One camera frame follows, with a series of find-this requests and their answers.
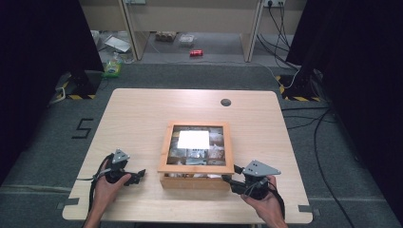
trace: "hand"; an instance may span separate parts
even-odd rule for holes
[[[267,179],[270,181],[270,183],[274,185],[273,186],[269,184],[269,187],[273,190],[276,190],[276,178],[274,176],[267,176]],[[279,206],[278,200],[272,192],[269,192],[269,194],[267,194],[267,196],[262,200],[256,200],[244,194],[240,195],[240,197],[256,210],[258,216],[263,219],[264,222],[266,222],[266,225],[268,227],[288,227],[284,219],[282,218],[281,208]]]
[[[106,163],[107,161],[104,162],[102,170],[105,169]],[[98,179],[97,185],[95,186],[95,197],[94,201],[92,202],[92,208],[88,213],[84,227],[88,228],[99,226],[99,222],[107,206],[115,201],[119,189],[124,186],[130,177],[130,174],[126,174],[115,183],[109,183],[105,176],[102,176]]]

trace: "hazard tape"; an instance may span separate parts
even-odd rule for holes
[[[70,79],[71,79],[71,75],[67,78],[66,82],[62,85],[62,88],[64,88],[65,91],[67,91],[67,87],[69,85]],[[71,100],[95,99],[95,94],[66,94],[66,97]]]
[[[278,82],[281,80],[281,76],[276,76]],[[314,88],[311,91],[295,91],[292,88],[284,88],[281,83],[279,84],[279,92],[281,94],[282,99],[288,101],[298,101],[298,102],[320,102],[319,97],[316,95]]]

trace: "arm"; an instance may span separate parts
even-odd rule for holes
[[[130,179],[130,174],[121,177],[116,183],[109,183],[105,177],[100,177],[95,186],[95,197],[92,203],[92,208],[86,217],[84,227],[92,228],[99,227],[102,215],[107,206],[116,199],[119,189],[124,186],[124,183]]]

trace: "power outlet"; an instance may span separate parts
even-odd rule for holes
[[[263,6],[269,7],[269,1],[272,1],[272,8],[284,7],[285,0],[264,0]]]

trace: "wooden table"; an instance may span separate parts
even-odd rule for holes
[[[231,100],[230,106],[221,105]],[[229,122],[234,161],[246,166],[258,160],[281,171],[278,190],[285,201],[287,223],[309,223],[311,213],[288,132],[270,91],[116,89],[86,154],[79,179],[90,178],[103,158],[121,148],[131,156],[127,172],[146,169],[139,185],[124,187],[103,220],[258,224],[255,210],[231,191],[164,190],[157,168],[165,130],[170,121]],[[242,175],[234,179],[243,181]],[[90,181],[77,180],[63,217],[84,220]]]

